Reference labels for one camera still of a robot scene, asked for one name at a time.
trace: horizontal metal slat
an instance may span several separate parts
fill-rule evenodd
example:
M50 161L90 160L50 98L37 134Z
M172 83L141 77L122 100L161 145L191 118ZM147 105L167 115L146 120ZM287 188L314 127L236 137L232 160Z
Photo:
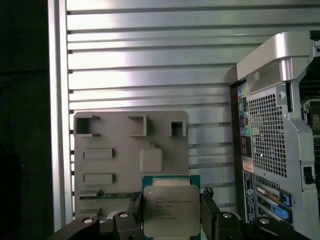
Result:
M237 207L236 206L229 206L229 207L219 207L221 212L229 212L229 213L237 213Z
M121 48L154 48L154 47L194 47L194 46L224 46L224 45L255 45L268 40L268 36L256 37L189 37L163 39L131 39L131 40L94 40L68 43L68 50L97 50Z
M320 8L167 11L67 16L67 29L179 28L319 23Z
M233 166L190 169L189 173L192 175L200 175L202 185L219 185L235 182L235 173Z
M229 87L163 87L162 89L126 89L126 90L87 90L77 91L69 95L73 101L94 100L120 100L120 99L143 99L143 98L165 98L186 96L228 96Z
M183 110L188 114L188 124L207 124L207 123L229 123L231 121L231 110L229 106L220 106L220 107L198 107L198 108L166 108L162 110ZM132 111L131 109L126 108L123 111ZM144 111L155 111L155 109L144 109ZM70 130L74 129L74 114L69 115ZM200 149L199 154L201 155L210 155L211 150L206 148ZM191 155L196 155L196 151L192 150Z
M217 205L236 203L236 188L229 187L214 187L213 200Z
M190 145L231 143L232 140L232 128L230 126L188 129L188 143Z
M216 165L217 167L223 166L223 164L233 164L234 156L228 155L213 155L213 156L190 156L189 166L196 169L200 165Z
M81 52L68 55L70 70L235 64L255 47Z
M166 39L187 39L187 38L220 38L220 40L238 40L239 44L245 40L270 38L271 36L288 31L305 31L308 26L301 25L273 25L263 27L228 27L213 29L179 29L179 30L130 30L114 32L71 32L67 36L69 43L77 42L98 42L98 41L132 41L132 40L166 40ZM312 25L310 29L320 30L320 22Z
M126 10L126 9L161 9L161 8L204 8L204 7L270 7L291 5L318 5L316 0L67 0L68 11L83 10Z
M193 156L214 156L219 157L219 155L232 155L234 152L233 147L230 143L228 146L216 146L216 147L199 147L190 148L189 157Z
M150 99L70 102L70 110L113 109L128 107L163 107L177 105L227 104L229 96L167 97Z
M86 71L69 74L69 89L110 89L177 85L226 84L229 67L139 71Z

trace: metal frame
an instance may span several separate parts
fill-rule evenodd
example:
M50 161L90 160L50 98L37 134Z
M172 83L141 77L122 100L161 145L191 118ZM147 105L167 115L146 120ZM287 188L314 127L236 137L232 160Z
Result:
M55 231L73 219L73 117L86 110L181 110L183 105L194 127L188 132L190 173L201 174L219 207L234 212L225 74L273 34L320 29L319 7L313 0L48 0ZM95 13L105 24L97 25ZM281 18L271 17L275 13ZM88 24L98 29L85 30Z
M232 73L234 77L229 78L229 84L246 80L249 93L253 94L297 79L312 61L313 52L314 42L310 40L310 31L276 34L233 67L229 74ZM258 81L270 71L279 73L276 81Z
M52 188L55 232L73 220L66 19L66 1L48 0Z

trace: aluminum panel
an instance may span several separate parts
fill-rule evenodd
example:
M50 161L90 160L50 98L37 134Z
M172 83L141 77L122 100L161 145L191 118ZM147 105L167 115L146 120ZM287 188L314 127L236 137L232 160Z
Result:
M164 86L158 88L119 90L87 90L74 91L69 95L70 101L92 101L92 100L115 100L115 99L147 99L165 97L187 97L187 96L227 96L229 87L227 84L221 86Z
M212 11L162 11L67 16L67 29L102 30L134 28L181 28L204 26L243 26L263 24L315 24L320 8L241 9Z
M312 29L319 30L319 25L313 25ZM288 31L305 31L306 26L303 25L266 25L263 27L247 27L247 26L229 26L228 28L190 28L190 29L148 29L141 30L131 29L130 31L88 31L88 32L70 32L67 36L68 43L84 43L84 42L112 42L112 41L138 41L138 40L154 40L159 43L159 40L168 42L168 40L184 39L192 41L193 39L202 38L217 38L215 41L225 45L228 44L246 44L253 41L258 42L263 38L270 38L271 36Z
M217 45L260 45L268 40L268 36L243 36L243 37L190 37L190 38L165 38L165 39L132 39L127 40L104 40L92 39L91 42L75 40L69 42L69 50L98 50L98 49L121 49L121 48L154 48L154 47L194 47L194 46L217 46Z
M190 174L201 176L201 185L216 185L234 183L235 173L233 166L190 169Z
M79 101L71 102L71 110L94 110L107 108L125 107L158 107L177 105L202 105L202 104L227 104L229 96L194 96L194 97L168 97L159 99L133 99L133 100L113 100L113 101Z
M236 64L255 47L92 51L68 55L69 70Z
M229 67L150 69L122 71L81 71L69 74L69 89L112 89L181 85L227 84Z
M225 204L236 205L236 190L235 186L226 186L213 188L213 200L218 207L223 207Z
M60 116L51 130L54 196L61 196L55 198L55 230L73 219L70 130L73 115L83 111L186 111L190 172L219 195L229 189L231 197L219 206L236 212L227 71L274 34L320 30L320 2L48 2L51 101L58 106L52 105L52 120Z
M299 6L299 5L319 5L317 0L269 0L257 2L256 0L69 0L67 1L68 11L83 10L129 10L129 9L174 9L174 8L221 8L221 7L271 7L271 6Z

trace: label sticker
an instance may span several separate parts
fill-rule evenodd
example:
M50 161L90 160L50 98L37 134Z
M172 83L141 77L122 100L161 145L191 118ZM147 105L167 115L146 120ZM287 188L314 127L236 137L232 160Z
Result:
M254 172L254 164L250 161L243 160L242 167L244 170L253 173Z
M242 89L242 97L244 98L244 97L246 97L247 96L247 93L246 93L246 89L245 88L243 88Z
M261 193L261 194L263 194L263 195L266 194L266 190L262 189L261 187L258 186L256 189L257 189L257 191L258 191L259 193Z
M256 218L255 214L255 195L253 174L243 171L243 185L245 197L245 221L249 224Z

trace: intel xeon processor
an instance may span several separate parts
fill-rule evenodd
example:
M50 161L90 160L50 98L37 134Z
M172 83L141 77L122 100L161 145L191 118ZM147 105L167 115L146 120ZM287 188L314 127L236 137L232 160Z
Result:
M143 199L145 236L192 237L200 233L198 186L146 186Z

